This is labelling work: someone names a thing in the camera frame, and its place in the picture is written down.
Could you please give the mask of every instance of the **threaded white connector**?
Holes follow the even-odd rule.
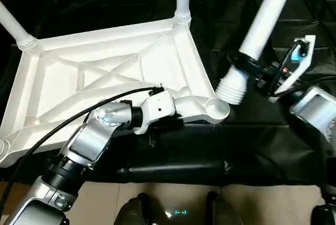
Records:
[[[231,67],[216,89],[216,95],[223,101],[238,105],[244,98],[248,77],[235,67]]]

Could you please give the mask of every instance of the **white plastic frame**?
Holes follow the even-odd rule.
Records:
[[[68,117],[136,88],[162,84],[185,122],[222,122],[229,106],[211,87],[189,31],[188,7],[189,0],[177,0],[171,19],[36,40],[0,5],[0,22],[23,50],[0,126],[0,167],[12,165]],[[147,97],[124,99],[140,105]],[[38,151],[60,148],[81,122]]]

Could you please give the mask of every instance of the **black connector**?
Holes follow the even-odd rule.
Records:
[[[163,87],[153,87],[152,91],[150,91],[148,94],[149,94],[149,96],[153,96],[153,95],[157,95],[157,94],[159,94],[163,91],[164,91]]]

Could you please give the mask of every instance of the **tile floor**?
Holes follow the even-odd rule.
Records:
[[[231,185],[220,189],[161,183],[86,182],[67,217],[71,225],[113,224],[122,205],[138,193],[146,192],[153,197],[156,224],[167,223],[163,210],[172,213],[174,209],[184,209],[188,211],[187,216],[170,224],[198,225],[204,221],[205,197],[209,191],[222,192],[244,225],[309,225],[312,208],[322,204],[319,189],[315,186]]]

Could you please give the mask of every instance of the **white bracket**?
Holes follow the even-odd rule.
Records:
[[[301,75],[304,74],[305,71],[311,65],[311,60],[312,60],[312,57],[313,57],[316,36],[315,35],[306,35],[304,38],[296,38],[295,39],[295,41],[297,41],[297,40],[302,40],[304,42],[309,43],[307,55],[300,62],[299,67],[285,80],[284,83],[281,84],[280,87],[278,87],[278,89],[275,91],[275,94],[286,91],[288,88],[290,88],[294,84],[294,82],[297,81],[301,77]],[[297,52],[299,50],[299,47],[300,46],[297,47],[297,49],[293,52],[293,54],[297,54]],[[270,97],[269,100],[270,100],[270,102],[274,103],[278,100],[278,97]]]

